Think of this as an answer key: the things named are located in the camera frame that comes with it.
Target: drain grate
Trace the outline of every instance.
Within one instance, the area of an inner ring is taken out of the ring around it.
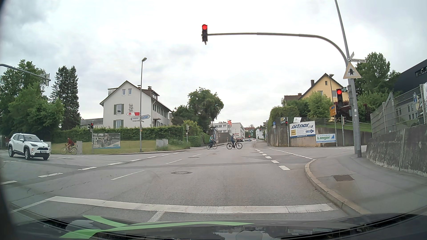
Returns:
[[[171,172],[171,174],[190,174],[192,172]]]
[[[335,181],[354,181],[354,178],[352,178],[350,175],[333,175],[333,178],[335,178]]]

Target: billboard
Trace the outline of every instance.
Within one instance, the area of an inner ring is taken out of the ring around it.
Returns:
[[[335,134],[316,134],[316,143],[335,143]]]
[[[289,125],[290,138],[301,138],[316,136],[316,125],[314,121],[302,122],[302,123],[291,123]]]
[[[120,148],[120,133],[94,133],[93,148]]]

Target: green stripe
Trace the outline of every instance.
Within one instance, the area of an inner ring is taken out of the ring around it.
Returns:
[[[101,217],[101,216],[83,215],[83,217],[85,217],[85,218],[87,218],[87,219],[90,219],[90,220],[93,220],[93,221],[95,221],[95,222],[100,222],[100,223],[107,224],[107,225],[110,225],[110,226],[113,226],[113,227],[117,227],[117,228],[118,228],[118,227],[124,227],[124,226],[127,226],[127,224],[120,223],[120,222],[114,222],[114,221],[111,221],[111,220],[105,219],[105,218],[103,218],[103,217]]]
[[[167,227],[179,227],[187,225],[199,225],[199,224],[210,224],[210,225],[223,225],[223,226],[240,226],[248,225],[253,223],[248,222],[176,222],[176,223],[164,223],[164,224],[153,224],[153,225],[127,225],[124,227],[117,227],[111,229],[84,229],[66,233],[61,238],[72,238],[72,239],[89,239],[93,235],[99,232],[110,232],[110,231],[127,231],[127,230],[138,230],[138,229],[149,229],[149,228],[167,228]]]

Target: car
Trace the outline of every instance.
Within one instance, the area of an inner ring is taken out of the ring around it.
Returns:
[[[26,160],[31,158],[43,158],[47,160],[50,156],[50,147],[34,134],[15,133],[8,144],[9,157],[15,154],[22,155]]]

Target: metal fence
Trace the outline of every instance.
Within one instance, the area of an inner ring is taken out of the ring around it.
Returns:
[[[372,137],[426,123],[426,99],[421,84],[393,98],[390,93],[386,102],[371,113]]]

